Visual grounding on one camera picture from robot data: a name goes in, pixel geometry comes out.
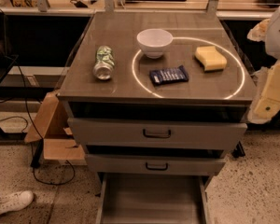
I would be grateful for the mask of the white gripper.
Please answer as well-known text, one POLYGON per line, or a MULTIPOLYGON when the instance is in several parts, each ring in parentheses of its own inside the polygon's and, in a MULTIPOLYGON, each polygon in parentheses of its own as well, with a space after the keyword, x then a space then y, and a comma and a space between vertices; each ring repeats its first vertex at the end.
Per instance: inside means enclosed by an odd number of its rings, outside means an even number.
POLYGON ((262 67, 256 78, 257 93, 247 118, 251 123, 264 124, 280 111, 280 61, 271 68, 262 67))

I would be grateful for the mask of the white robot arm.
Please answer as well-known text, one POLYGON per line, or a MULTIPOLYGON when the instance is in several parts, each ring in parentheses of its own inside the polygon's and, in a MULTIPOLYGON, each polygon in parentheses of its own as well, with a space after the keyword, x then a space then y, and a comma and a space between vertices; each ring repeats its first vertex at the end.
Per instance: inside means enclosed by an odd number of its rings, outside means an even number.
POLYGON ((266 53, 276 59, 271 68, 257 72, 257 92, 247 115, 249 122, 264 124, 280 111, 280 6, 268 20, 256 25, 248 38, 262 39, 266 53))

